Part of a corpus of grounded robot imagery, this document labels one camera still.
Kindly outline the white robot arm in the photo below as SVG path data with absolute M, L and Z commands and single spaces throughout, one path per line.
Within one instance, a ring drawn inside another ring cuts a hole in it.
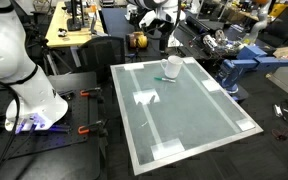
M 5 129 L 48 130 L 68 111 L 43 69 L 27 55 L 26 33 L 10 0 L 0 0 L 0 82 L 16 94 Z

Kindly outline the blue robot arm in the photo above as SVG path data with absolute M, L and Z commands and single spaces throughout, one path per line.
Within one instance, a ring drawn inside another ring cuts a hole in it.
M 258 46 L 244 46 L 235 60 L 222 61 L 215 79 L 235 101 L 243 101 L 246 97 L 238 94 L 237 82 L 247 71 L 269 71 L 279 67 L 288 67 L 288 60 L 268 56 Z

